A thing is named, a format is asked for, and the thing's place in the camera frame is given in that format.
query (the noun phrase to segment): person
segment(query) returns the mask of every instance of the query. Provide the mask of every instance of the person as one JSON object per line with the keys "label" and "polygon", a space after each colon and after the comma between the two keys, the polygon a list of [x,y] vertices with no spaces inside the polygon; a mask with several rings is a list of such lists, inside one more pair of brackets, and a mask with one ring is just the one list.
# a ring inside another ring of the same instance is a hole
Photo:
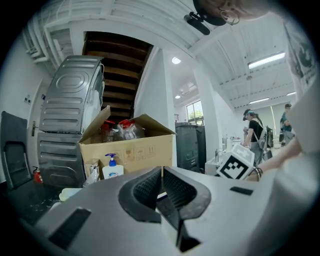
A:
{"label": "person", "polygon": [[289,103],[285,104],[284,112],[283,112],[283,115],[282,115],[281,120],[280,120],[280,123],[281,123],[281,126],[282,126],[282,131],[283,131],[283,136],[284,136],[284,141],[285,141],[286,145],[288,145],[289,142],[295,136],[292,133],[292,127],[291,127],[291,125],[290,125],[290,123],[289,123],[289,121],[287,119],[287,114],[289,113],[290,108],[291,108],[291,104],[289,104]]}
{"label": "person", "polygon": [[249,130],[249,122],[247,120],[247,113],[250,111],[251,109],[248,108],[244,111],[243,113],[243,121],[246,122],[245,126],[243,127],[243,141],[246,140],[246,137],[248,135],[248,130]]}
{"label": "person", "polygon": [[260,148],[258,140],[260,139],[263,131],[263,123],[261,119],[258,119],[257,114],[254,111],[249,110],[246,113],[246,119],[249,121],[248,135],[246,136],[243,145],[254,153],[254,164],[258,165],[262,161],[263,149]]}

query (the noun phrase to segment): hair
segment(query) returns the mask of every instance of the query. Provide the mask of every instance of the hair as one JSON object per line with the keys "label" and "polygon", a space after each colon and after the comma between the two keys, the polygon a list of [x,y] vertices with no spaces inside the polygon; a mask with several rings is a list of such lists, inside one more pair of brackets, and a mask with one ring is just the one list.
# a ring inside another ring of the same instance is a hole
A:
{"label": "hair", "polygon": [[250,110],[250,111],[248,111],[247,115],[248,115],[248,114],[249,114],[251,117],[258,119],[259,122],[261,123],[261,125],[264,125],[264,124],[262,123],[259,115],[258,115],[257,113],[255,113],[255,112],[253,112],[252,110]]}

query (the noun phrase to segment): staircase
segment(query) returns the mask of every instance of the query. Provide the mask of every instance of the staircase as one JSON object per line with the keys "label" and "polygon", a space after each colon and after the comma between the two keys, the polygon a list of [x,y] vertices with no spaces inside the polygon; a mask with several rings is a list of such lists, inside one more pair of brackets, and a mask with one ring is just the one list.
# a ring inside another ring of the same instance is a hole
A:
{"label": "staircase", "polygon": [[110,106],[109,120],[118,123],[133,117],[136,93],[152,47],[125,35],[87,32],[82,54],[103,57],[102,109]]}

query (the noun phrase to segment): fire extinguisher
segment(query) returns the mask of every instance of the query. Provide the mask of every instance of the fire extinguisher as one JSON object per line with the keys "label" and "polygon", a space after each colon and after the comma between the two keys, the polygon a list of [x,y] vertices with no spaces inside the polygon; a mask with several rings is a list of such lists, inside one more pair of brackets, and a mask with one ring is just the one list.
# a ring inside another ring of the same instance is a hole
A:
{"label": "fire extinguisher", "polygon": [[34,181],[38,183],[43,183],[39,168],[36,166],[33,166],[33,168],[35,168],[33,170]]}

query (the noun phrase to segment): white pillar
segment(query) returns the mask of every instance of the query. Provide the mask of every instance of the white pillar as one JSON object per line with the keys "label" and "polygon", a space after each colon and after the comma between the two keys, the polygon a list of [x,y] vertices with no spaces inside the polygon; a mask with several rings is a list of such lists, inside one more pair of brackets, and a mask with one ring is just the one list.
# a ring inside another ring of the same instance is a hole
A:
{"label": "white pillar", "polygon": [[210,79],[201,67],[197,67],[193,73],[201,98],[205,124],[206,159],[208,161],[215,157],[216,149],[222,148],[221,126],[218,125],[219,115],[214,103],[215,91]]}
{"label": "white pillar", "polygon": [[[134,117],[147,114],[175,131],[174,99],[171,85],[170,57],[155,48],[149,57],[134,103]],[[177,166],[176,138],[173,141],[172,165]]]}

